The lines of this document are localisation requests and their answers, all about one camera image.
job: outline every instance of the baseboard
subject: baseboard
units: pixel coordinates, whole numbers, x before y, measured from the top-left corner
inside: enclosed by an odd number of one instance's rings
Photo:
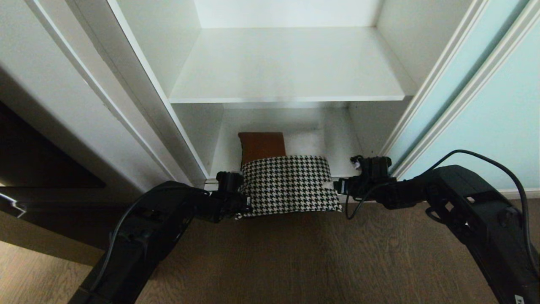
[[[498,190],[507,200],[519,200],[519,192],[517,189],[501,189]],[[528,199],[540,199],[540,188],[526,188],[525,194]]]

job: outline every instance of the houndstooth pillow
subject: houndstooth pillow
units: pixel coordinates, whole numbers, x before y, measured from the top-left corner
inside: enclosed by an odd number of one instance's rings
[[[330,167],[322,156],[263,158],[242,166],[244,185],[240,192],[251,198],[251,213],[236,219],[268,214],[341,211],[338,195],[322,187],[332,181]]]

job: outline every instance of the open cabinet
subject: open cabinet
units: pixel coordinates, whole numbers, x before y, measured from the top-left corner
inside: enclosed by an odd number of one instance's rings
[[[381,152],[473,0],[108,2],[212,179],[240,170],[244,131],[316,134],[332,176],[355,175],[349,157]]]

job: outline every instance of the white shelf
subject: white shelf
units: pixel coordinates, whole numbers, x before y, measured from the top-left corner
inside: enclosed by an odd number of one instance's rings
[[[415,90],[375,28],[202,29],[169,102],[386,101]]]
[[[219,171],[240,171],[239,132],[291,132],[322,129],[333,177],[358,174],[349,158],[362,154],[347,108],[225,109],[210,178]]]

